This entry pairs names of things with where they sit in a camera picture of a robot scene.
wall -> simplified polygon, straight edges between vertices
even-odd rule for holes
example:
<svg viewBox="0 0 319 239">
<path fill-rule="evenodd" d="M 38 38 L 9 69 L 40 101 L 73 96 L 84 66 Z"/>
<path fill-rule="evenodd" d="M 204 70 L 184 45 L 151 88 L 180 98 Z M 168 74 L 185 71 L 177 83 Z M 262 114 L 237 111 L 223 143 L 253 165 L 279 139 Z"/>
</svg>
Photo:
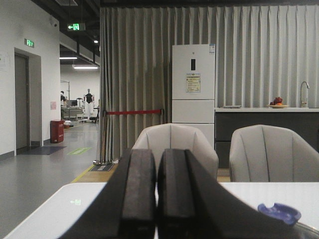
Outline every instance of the wall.
<svg viewBox="0 0 319 239">
<path fill-rule="evenodd" d="M 100 99 L 100 70 L 74 70 L 71 65 L 61 65 L 61 80 L 70 82 L 70 99 L 83 98 L 84 95 L 90 93 L 94 95 L 95 107 L 99 104 Z M 64 91 L 64 96 L 68 95 L 68 83 L 61 82 L 61 91 Z M 91 107 L 93 116 L 97 112 Z"/>
<path fill-rule="evenodd" d="M 42 142 L 50 138 L 50 121 L 60 118 L 59 27 L 53 27 L 51 21 L 52 17 L 30 0 L 1 0 L 0 91 L 5 101 L 0 104 L 0 155 L 15 151 L 15 49 L 35 56 L 41 65 L 35 75 L 42 86 Z M 34 41 L 34 48 L 24 44 L 25 38 Z M 56 110 L 51 110 L 50 102 L 57 102 Z"/>
</svg>

chair backrest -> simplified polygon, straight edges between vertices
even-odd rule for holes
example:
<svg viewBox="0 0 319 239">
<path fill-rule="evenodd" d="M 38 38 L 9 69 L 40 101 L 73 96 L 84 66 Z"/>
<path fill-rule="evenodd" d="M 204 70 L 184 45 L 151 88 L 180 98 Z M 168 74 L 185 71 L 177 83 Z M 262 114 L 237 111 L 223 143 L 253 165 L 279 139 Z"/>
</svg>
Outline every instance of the chair backrest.
<svg viewBox="0 0 319 239">
<path fill-rule="evenodd" d="M 139 148 L 152 150 L 157 171 L 166 148 L 189 149 L 211 176 L 217 177 L 218 156 L 204 134 L 195 127 L 166 123 L 145 128 L 133 146 L 133 149 Z"/>
<path fill-rule="evenodd" d="M 234 131 L 229 168 L 236 182 L 319 181 L 319 154 L 294 131 L 259 124 Z"/>
</svg>

refrigerator door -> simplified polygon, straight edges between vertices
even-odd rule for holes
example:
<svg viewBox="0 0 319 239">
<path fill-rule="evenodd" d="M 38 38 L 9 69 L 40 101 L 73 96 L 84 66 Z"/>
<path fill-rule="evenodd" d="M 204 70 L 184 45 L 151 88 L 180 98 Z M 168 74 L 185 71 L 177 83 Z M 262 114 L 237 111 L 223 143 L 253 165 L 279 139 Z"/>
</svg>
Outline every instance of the refrigerator door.
<svg viewBox="0 0 319 239">
<path fill-rule="evenodd" d="M 214 123 L 178 123 L 198 128 L 203 132 L 210 145 L 214 148 Z"/>
<path fill-rule="evenodd" d="M 215 44 L 172 47 L 172 99 L 213 100 Z"/>
<path fill-rule="evenodd" d="M 173 123 L 214 123 L 214 100 L 173 100 Z"/>
</svg>

countertop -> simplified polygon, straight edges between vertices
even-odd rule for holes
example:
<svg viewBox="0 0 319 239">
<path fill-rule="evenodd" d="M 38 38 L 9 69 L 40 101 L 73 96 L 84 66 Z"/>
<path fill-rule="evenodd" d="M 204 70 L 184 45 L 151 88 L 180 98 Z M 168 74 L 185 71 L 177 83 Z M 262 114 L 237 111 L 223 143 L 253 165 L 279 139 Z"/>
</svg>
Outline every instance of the countertop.
<svg viewBox="0 0 319 239">
<path fill-rule="evenodd" d="M 319 112 L 319 108 L 282 108 L 282 109 L 273 109 L 271 107 L 265 108 L 215 108 L 215 112 L 276 112 L 276 113 L 284 113 L 284 112 L 300 112 L 300 113 L 308 113 L 308 112 Z"/>
</svg>

beige curtain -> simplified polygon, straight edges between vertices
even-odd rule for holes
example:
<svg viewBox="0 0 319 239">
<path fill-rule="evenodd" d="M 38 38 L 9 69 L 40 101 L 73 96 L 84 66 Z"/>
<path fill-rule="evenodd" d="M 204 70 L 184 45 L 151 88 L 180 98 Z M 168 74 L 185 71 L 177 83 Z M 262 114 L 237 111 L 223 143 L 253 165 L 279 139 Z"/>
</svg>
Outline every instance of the beige curtain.
<svg viewBox="0 0 319 239">
<path fill-rule="evenodd" d="M 318 5 L 107 7 L 101 36 L 106 111 L 163 108 L 170 121 L 171 46 L 209 43 L 216 44 L 217 107 L 265 107 L 276 96 L 298 107 L 302 81 L 310 85 L 308 105 L 319 107 Z M 160 123 L 156 115 L 107 121 L 107 160 Z"/>
</svg>

